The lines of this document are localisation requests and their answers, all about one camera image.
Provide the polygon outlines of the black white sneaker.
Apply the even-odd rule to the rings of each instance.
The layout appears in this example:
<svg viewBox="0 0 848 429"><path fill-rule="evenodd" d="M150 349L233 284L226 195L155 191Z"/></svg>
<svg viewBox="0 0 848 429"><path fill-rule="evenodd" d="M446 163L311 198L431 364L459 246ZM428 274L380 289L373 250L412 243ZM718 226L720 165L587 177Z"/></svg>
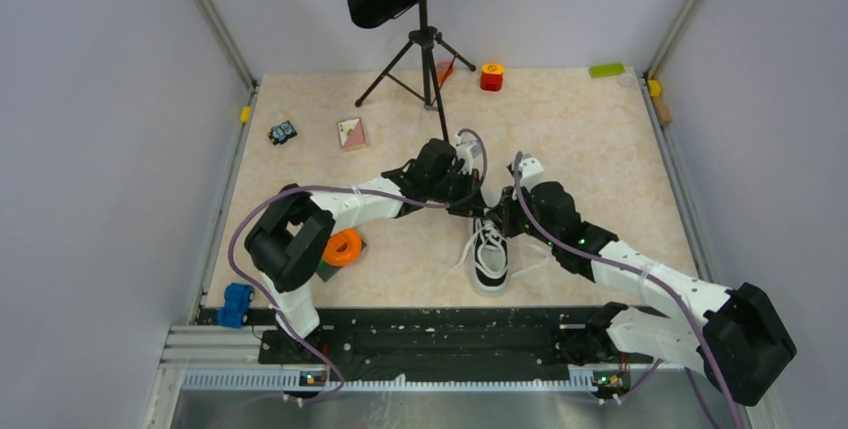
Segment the black white sneaker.
<svg viewBox="0 0 848 429"><path fill-rule="evenodd" d="M515 276L522 276L543 267L553 260L539 244L522 243L522 247L539 253L542 258L530 265L510 268L509 244L497 224L484 212L469 222L469 238L466 241L451 271L462 269L471 259L470 280L474 290L483 297L499 297Z"/></svg>

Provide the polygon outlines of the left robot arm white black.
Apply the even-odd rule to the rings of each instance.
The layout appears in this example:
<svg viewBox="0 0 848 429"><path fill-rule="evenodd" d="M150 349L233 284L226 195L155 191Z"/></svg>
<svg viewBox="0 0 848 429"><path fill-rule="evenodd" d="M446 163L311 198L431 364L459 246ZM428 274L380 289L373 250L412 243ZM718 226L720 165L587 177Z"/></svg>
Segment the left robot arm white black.
<svg viewBox="0 0 848 429"><path fill-rule="evenodd" d="M335 234L377 220L405 217L423 208L461 217L480 216L485 170L473 167L487 152L480 136L461 130L454 142L429 140L402 167L353 186L284 187L248 216L253 226L244 248L265 280L264 290L286 331L283 350L297 362L319 353L320 318L310 281Z"/></svg>

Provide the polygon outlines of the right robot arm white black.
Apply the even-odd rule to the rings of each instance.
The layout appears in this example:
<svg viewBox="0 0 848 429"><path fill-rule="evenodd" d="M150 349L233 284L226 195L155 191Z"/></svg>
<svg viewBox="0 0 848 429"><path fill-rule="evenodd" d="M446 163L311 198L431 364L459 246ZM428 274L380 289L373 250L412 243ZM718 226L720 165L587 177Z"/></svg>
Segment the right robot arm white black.
<svg viewBox="0 0 848 429"><path fill-rule="evenodd" d="M584 220L558 182L503 190L486 213L508 237L545 244L566 271L640 299L648 312L608 303L586 334L589 353L612 361L620 353L664 359L704 375L734 402L753 407L797 354L766 292L683 274L644 255L615 233Z"/></svg>

